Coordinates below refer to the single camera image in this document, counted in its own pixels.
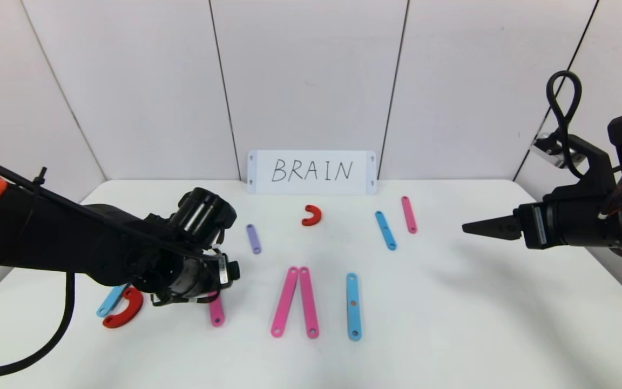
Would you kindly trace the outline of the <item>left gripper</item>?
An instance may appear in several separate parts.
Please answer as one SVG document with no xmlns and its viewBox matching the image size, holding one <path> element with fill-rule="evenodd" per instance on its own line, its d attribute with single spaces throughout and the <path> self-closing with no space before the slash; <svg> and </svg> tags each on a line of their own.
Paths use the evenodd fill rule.
<svg viewBox="0 0 622 389">
<path fill-rule="evenodd" d="M 239 263 L 229 261 L 227 254 L 206 259 L 187 258 L 170 285 L 170 294 L 173 298 L 209 298 L 239 279 Z"/>
</svg>

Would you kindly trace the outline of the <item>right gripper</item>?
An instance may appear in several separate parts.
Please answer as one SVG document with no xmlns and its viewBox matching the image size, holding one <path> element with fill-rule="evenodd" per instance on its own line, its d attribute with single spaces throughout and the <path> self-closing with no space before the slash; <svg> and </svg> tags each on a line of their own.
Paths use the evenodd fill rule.
<svg viewBox="0 0 622 389">
<path fill-rule="evenodd" d="M 501 240 L 525 237 L 533 250 L 557 246 L 611 246 L 611 232 L 606 221 L 598 219 L 598 198 L 561 199 L 524 204 L 516 215 L 462 224 L 462 231 L 474 236 Z"/>
</svg>

